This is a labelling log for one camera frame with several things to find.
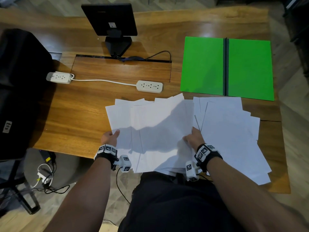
wooden table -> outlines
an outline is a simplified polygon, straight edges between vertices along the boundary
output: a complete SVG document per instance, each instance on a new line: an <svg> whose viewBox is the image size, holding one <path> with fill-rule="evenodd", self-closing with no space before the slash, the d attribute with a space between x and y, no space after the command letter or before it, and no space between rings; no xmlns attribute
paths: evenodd
<svg viewBox="0 0 309 232"><path fill-rule="evenodd" d="M38 149L92 158L100 144L103 132L110 130L105 106L113 105L115 98L137 100L170 97L180 93L180 78L185 36L228 37L269 40L268 11L248 6L224 7L208 10L176 10L135 13L138 36L133 37L125 57L147 57L161 50L172 53L170 81L164 82L161 94L138 92L132 86L106 82L76 82L53 85L47 92L41 118L33 135L31 146ZM58 70L71 72L76 54L105 55L105 37L98 37L86 18L56 17L0 9L0 28L18 27L31 31L49 52L60 58ZM156 59L169 59L161 54ZM102 78L77 74L78 79ZM136 83L136 78L113 78L116 81ZM184 93L186 99L206 94ZM242 99L243 109L260 117L258 145L272 172L267 190L290 193L281 115L277 93L275 101Z"/></svg>

forearm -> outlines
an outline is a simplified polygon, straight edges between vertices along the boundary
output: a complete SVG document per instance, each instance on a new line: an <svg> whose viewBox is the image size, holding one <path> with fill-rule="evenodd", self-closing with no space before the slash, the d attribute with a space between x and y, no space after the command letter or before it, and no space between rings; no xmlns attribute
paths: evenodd
<svg viewBox="0 0 309 232"><path fill-rule="evenodd" d="M245 175L215 157L207 164L231 214L248 231L307 231L298 219Z"/></svg>
<svg viewBox="0 0 309 232"><path fill-rule="evenodd" d="M110 174L109 160L96 159L65 197L44 232L99 231L109 197Z"/></svg>

floor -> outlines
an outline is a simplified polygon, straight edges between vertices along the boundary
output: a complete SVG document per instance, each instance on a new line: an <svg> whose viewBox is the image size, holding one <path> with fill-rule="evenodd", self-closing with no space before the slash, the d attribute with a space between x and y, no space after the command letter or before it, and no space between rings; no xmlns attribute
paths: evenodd
<svg viewBox="0 0 309 232"><path fill-rule="evenodd" d="M213 8L214 0L20 0L11 8L35 11L59 16L83 16L83 3L130 2L133 10L175 10ZM273 70L278 77L277 86L281 102L283 134L286 158L290 176L290 195L272 194L303 220L309 221L309 83L303 76L297 51L289 42L289 35L282 18L283 7L279 2L253 3L252 6L269 9ZM105 219L117 225L128 208L124 198L115 186L115 172ZM132 173L118 176L121 190L127 197L139 182L139 176ZM22 208L14 209L0 219L0 227L5 231L34 231L44 229L64 195L39 195L42 209L35 215L28 215ZM103 223L101 231L116 231L116 226Z"/></svg>

